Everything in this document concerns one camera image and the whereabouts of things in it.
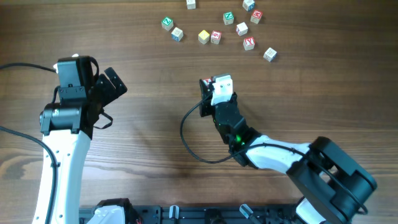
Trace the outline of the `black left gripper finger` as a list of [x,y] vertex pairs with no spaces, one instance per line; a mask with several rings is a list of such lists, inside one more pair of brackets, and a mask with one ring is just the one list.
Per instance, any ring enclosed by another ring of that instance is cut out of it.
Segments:
[[99,85],[102,93],[102,101],[114,101],[121,96],[117,95],[115,87],[104,74],[99,76]]
[[126,85],[123,83],[123,81],[120,79],[120,77],[112,67],[107,68],[104,72],[108,76],[110,82],[115,87],[117,95],[123,95],[127,92]]

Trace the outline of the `red I letter block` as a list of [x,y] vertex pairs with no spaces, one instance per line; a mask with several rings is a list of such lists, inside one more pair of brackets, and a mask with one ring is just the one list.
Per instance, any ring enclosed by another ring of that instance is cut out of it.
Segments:
[[203,82],[206,86],[209,86],[209,84],[210,84],[212,81],[213,81],[213,80],[210,79],[210,78],[207,78],[207,79],[203,79],[203,80],[202,80],[202,82]]

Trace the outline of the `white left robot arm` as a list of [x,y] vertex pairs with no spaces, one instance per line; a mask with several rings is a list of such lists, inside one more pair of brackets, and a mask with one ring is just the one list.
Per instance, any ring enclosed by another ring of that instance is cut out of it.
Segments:
[[78,223],[81,178],[93,131],[104,107],[127,92],[112,68],[100,73],[90,56],[61,58],[54,66],[58,103],[40,113],[44,160],[33,223]]

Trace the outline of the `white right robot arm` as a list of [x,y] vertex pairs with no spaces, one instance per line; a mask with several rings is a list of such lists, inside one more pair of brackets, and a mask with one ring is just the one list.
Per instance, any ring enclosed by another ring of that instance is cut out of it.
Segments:
[[231,157],[241,166],[285,174],[303,194],[296,214],[306,223],[350,223],[367,212],[375,179],[326,137],[312,143],[276,141],[247,125],[229,76],[199,81],[200,115],[211,116]]

